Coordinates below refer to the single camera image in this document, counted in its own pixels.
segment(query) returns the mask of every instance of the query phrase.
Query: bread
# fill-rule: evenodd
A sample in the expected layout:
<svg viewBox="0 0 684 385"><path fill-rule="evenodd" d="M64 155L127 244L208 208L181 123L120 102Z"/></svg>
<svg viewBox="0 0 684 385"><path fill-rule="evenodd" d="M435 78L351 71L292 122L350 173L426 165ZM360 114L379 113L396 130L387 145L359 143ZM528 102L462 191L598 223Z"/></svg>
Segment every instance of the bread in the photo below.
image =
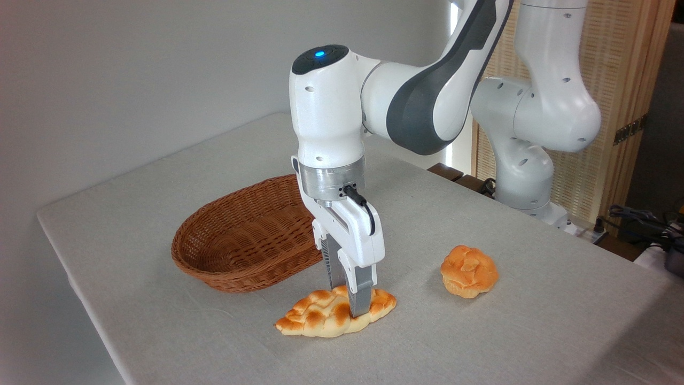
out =
<svg viewBox="0 0 684 385"><path fill-rule="evenodd" d="M444 287L451 294L463 298L475 298L480 293L492 290L499 279L492 258L479 249L464 245L451 250L439 271Z"/></svg>
<svg viewBox="0 0 684 385"><path fill-rule="evenodd" d="M396 305L392 294L372 289L370 311L352 318L347 286L337 286L332 291L316 290L301 299L275 326L286 336L337 337L362 330Z"/></svg>

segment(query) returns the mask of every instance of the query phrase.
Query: wicker basket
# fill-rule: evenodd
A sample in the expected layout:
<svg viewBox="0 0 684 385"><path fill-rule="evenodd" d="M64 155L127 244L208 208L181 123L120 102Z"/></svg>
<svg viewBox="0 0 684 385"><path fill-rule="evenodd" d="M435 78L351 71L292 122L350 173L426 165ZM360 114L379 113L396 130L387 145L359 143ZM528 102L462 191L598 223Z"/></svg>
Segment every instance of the wicker basket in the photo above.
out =
<svg viewBox="0 0 684 385"><path fill-rule="evenodd" d="M171 255L218 290L259 290L321 260L312 220L295 175L275 177L200 208L176 232Z"/></svg>

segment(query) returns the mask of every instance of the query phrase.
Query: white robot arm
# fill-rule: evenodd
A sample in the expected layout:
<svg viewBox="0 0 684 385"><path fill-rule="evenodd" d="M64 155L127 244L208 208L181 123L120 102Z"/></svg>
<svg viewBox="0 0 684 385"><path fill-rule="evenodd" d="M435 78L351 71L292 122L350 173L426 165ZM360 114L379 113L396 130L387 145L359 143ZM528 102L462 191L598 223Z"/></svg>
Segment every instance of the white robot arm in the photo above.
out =
<svg viewBox="0 0 684 385"><path fill-rule="evenodd" d="M293 63L299 149L292 165L315 217L330 285L347 284L352 316L368 312L376 263L384 258L380 217L358 193L365 186L364 127L422 155L446 147L463 128L512 2L461 1L464 22L429 66L369 59L342 45L310 49Z"/></svg>
<svg viewBox="0 0 684 385"><path fill-rule="evenodd" d="M488 77L471 106L497 162L496 200L570 233L567 211L549 200L553 163L542 147L581 151L601 126L579 71L587 1L521 0L514 43L531 81Z"/></svg>

